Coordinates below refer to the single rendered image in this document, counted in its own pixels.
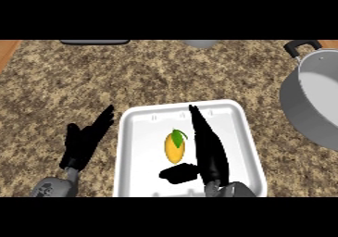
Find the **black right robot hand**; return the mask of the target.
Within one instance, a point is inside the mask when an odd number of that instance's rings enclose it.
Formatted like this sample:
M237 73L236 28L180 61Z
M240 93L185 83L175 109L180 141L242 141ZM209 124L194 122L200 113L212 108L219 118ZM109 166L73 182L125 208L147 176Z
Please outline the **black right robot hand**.
M159 178L171 184L194 180L202 183L213 182L218 187L228 184L228 162L221 141L202 117L197 107L188 106L194 130L196 164L181 163L159 172Z

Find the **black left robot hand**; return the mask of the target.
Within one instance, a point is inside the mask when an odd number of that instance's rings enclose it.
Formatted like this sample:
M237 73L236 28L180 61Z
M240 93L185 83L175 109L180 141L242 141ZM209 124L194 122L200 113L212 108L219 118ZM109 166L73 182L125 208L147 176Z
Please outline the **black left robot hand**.
M93 156L98 141L113 124L113 106L109 105L93 123L79 129L75 123L66 125L65 153L59 168L73 168L81 171Z

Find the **white rectangular tray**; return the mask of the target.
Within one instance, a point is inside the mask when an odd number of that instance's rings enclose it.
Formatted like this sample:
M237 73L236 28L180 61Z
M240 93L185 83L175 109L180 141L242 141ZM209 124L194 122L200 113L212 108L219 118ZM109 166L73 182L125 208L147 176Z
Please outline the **white rectangular tray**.
M181 161L196 162L194 131L188 107L196 106L222 144L230 180L242 182L253 195L267 195L267 182L253 146L249 125L239 103L228 99L137 106L119 119L113 175L115 197L200 197L202 180L172 184L159 177L171 168L163 140L172 130L187 135Z

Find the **dark grey flat appliance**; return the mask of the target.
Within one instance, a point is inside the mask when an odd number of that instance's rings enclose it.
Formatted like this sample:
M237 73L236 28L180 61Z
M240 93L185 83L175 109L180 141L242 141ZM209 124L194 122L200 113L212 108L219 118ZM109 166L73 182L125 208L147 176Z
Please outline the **dark grey flat appliance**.
M67 45L121 45L128 44L129 40L59 40Z

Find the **pale grey round object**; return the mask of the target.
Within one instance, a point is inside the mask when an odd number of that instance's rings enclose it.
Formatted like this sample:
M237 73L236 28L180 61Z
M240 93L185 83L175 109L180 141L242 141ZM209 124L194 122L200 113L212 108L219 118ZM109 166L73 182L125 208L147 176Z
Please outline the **pale grey round object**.
M215 45L216 40L184 40L183 42L194 48L209 48Z

